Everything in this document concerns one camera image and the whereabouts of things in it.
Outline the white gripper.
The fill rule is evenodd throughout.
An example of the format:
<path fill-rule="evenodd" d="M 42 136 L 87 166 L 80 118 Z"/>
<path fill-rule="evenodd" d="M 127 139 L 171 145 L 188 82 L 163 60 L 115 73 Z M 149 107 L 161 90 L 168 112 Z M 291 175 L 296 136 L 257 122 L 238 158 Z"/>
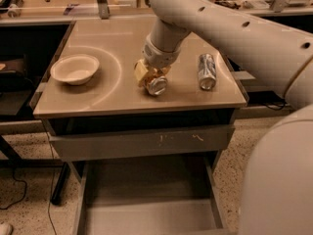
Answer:
<path fill-rule="evenodd" d="M 154 44 L 152 37 L 148 35 L 142 53 L 144 59 L 140 59 L 134 67 L 134 76 L 139 87 L 142 87 L 151 77 L 150 66 L 160 69 L 162 75 L 167 75 L 171 65 L 180 54 L 180 47 L 170 51 L 161 50 Z"/>

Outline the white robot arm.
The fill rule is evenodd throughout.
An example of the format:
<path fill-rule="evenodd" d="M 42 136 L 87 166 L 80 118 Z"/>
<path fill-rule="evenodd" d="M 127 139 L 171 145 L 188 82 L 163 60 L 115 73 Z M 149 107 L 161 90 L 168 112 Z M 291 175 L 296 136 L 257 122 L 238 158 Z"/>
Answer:
<path fill-rule="evenodd" d="M 139 85 L 166 74 L 191 32 L 284 98 L 293 114 L 252 151 L 244 178 L 238 235 L 313 235 L 313 48 L 311 34 L 208 0 L 150 0 L 156 23 Z"/>

